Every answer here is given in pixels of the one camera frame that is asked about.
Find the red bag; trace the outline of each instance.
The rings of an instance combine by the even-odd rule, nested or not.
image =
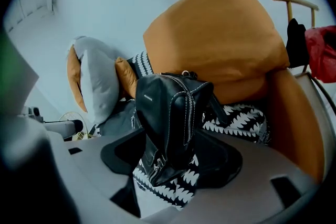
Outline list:
[[[304,36],[312,76],[324,83],[336,82],[336,26],[311,28]]]

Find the black bag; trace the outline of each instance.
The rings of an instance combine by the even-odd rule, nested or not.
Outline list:
[[[154,187],[173,180],[187,169],[194,155],[194,130],[209,103],[219,113],[220,121],[227,123],[213,95],[213,84],[196,78],[195,73],[184,72],[183,76],[151,74],[138,80],[135,106],[146,131],[141,159]]]

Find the white pillow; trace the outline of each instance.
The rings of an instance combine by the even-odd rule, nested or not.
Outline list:
[[[80,87],[89,121],[103,123],[112,113],[119,95],[114,60],[101,50],[85,50],[80,68]]]
[[[71,41],[71,43],[74,45],[74,49],[79,61],[82,61],[84,51],[90,50],[92,48],[101,50],[112,60],[116,60],[119,56],[118,52],[113,47],[108,46],[104,42],[92,37],[76,37],[74,40]]]

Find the orange pillow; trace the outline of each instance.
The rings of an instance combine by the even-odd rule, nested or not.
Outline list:
[[[195,71],[214,84],[223,104],[259,95],[265,73],[289,66],[283,41],[257,0],[180,0],[143,39],[155,73]],[[227,84],[254,78],[253,87],[236,93]]]
[[[138,79],[130,64],[125,59],[118,57],[114,66],[122,87],[131,97],[135,98]]]
[[[77,58],[73,45],[71,46],[68,54],[67,74],[70,88],[77,104],[83,111],[87,112],[82,94],[80,92],[80,62]]]

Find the backpack zipper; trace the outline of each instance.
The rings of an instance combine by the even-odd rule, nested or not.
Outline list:
[[[192,136],[192,115],[193,115],[193,109],[194,108],[194,101],[193,101],[193,96],[192,94],[190,93],[189,89],[183,84],[183,82],[181,80],[179,80],[177,77],[173,77],[173,76],[169,76],[169,75],[165,75],[169,78],[171,78],[172,80],[174,80],[178,85],[180,85],[184,91],[187,93],[187,96],[188,96],[188,102],[189,102],[189,113],[188,113],[188,141],[185,143],[187,144],[190,139],[191,139],[191,136]]]

